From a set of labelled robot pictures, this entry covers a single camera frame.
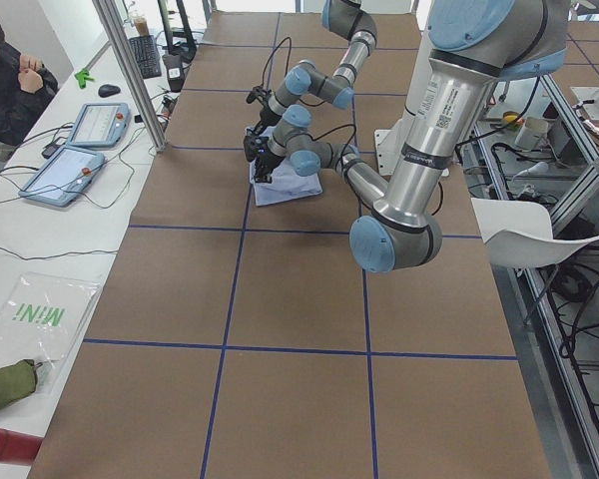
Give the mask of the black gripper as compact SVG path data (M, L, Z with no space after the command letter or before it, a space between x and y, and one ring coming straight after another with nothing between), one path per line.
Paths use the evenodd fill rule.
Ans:
M276 113L270 106L270 100L274 97L274 92L266 89L262 85L253 86L248 93L246 98L248 104L258 101L262 106L260 110L260 119L256 125L252 127L253 133L263 133L266 128L274 127L281 119L282 116Z
M274 127L246 127L243 140L246 159L254 163L253 181L255 184L271 184L273 171L283 158L276 155L269 146Z

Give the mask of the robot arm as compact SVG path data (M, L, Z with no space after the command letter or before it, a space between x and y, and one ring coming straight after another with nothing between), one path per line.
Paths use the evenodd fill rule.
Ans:
M389 272L429 262L440 250L442 232L427 205L454 149L491 85L540 77L563 65L569 9L566 1L434 2L418 51L427 62L416 70L425 82L422 97L385 179L353 146L321 142L309 132L311 115L301 98L310 94L348 107L358 73L377 44L375 22L359 2L326 2L323 27L348 44L337 69L325 75L302 61L276 89L255 86L248 94L249 103L262 107L244 138L254 181L270 183L282 162L302 177L335 170L368 207L349 232L351 252L363 269Z
M339 62L327 71L314 60L304 58L289 68L273 87L252 88L247 102L259 102L261 110L258 121L246 128L247 139L259 137L275 126L282 115L306 95L341 110L350 105L355 81L377 45L375 22L359 1L326 1L321 11L321 24L347 43Z

